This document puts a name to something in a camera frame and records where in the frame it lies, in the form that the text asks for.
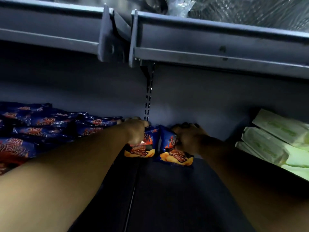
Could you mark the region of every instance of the hand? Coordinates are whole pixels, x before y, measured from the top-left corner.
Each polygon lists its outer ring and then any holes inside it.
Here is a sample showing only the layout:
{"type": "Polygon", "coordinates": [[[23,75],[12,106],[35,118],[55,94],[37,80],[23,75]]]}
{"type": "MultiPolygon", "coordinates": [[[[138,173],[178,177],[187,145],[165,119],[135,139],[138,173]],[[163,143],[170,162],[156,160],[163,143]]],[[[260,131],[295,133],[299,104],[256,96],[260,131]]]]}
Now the hand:
{"type": "Polygon", "coordinates": [[[180,142],[176,145],[178,150],[187,152],[190,155],[199,153],[201,140],[207,133],[198,124],[176,124],[172,127],[172,130],[180,139],[180,142]]]}
{"type": "Polygon", "coordinates": [[[139,117],[126,119],[120,124],[127,131],[129,144],[138,144],[144,138],[145,127],[149,126],[148,121],[141,120],[139,117]]]}

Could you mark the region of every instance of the metal shelf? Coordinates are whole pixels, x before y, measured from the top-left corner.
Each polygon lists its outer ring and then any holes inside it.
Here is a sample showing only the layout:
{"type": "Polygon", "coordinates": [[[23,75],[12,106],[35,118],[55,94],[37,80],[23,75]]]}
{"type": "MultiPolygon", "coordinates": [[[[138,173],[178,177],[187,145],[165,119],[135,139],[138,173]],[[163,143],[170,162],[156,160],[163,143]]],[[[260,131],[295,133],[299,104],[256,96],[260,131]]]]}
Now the metal shelf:
{"type": "Polygon", "coordinates": [[[0,40],[127,61],[130,27],[112,8],[39,0],[0,0],[0,40]]]}
{"type": "Polygon", "coordinates": [[[309,34],[133,11],[129,65],[159,61],[309,78],[309,34]]]}

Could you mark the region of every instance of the person's left arm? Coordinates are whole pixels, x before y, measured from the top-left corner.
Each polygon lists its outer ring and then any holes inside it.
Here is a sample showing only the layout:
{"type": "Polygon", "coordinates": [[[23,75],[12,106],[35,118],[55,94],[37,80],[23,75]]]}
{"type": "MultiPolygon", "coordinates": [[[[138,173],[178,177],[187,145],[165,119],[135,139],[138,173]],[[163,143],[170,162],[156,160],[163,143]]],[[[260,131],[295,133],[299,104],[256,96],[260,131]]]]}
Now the person's left arm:
{"type": "Polygon", "coordinates": [[[129,120],[63,145],[0,177],[0,232],[67,232],[126,143],[148,122],[129,120]]]}

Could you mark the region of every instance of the round metal container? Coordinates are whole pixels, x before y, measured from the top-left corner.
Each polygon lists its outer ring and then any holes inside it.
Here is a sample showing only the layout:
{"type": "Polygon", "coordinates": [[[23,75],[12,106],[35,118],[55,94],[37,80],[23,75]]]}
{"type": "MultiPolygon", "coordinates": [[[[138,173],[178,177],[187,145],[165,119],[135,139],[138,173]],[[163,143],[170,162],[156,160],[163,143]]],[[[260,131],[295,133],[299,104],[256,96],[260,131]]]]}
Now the round metal container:
{"type": "Polygon", "coordinates": [[[60,3],[76,5],[89,5],[102,7],[105,3],[114,8],[128,23],[131,23],[132,10],[140,10],[157,14],[166,14],[168,10],[167,0],[52,0],[60,3]]]}

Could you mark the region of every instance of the person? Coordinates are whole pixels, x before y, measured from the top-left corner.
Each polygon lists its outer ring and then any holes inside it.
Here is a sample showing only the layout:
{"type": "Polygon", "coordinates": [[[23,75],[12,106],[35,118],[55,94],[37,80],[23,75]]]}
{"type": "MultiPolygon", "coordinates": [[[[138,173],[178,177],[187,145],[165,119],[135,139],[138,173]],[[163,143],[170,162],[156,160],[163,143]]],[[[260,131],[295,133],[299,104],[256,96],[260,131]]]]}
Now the person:
{"type": "MultiPolygon", "coordinates": [[[[67,232],[124,145],[139,143],[148,125],[129,119],[1,176],[0,232],[67,232]]],[[[309,231],[304,181],[208,136],[198,124],[175,125],[173,131],[180,138],[177,148],[202,156],[257,231],[309,231]]]]}

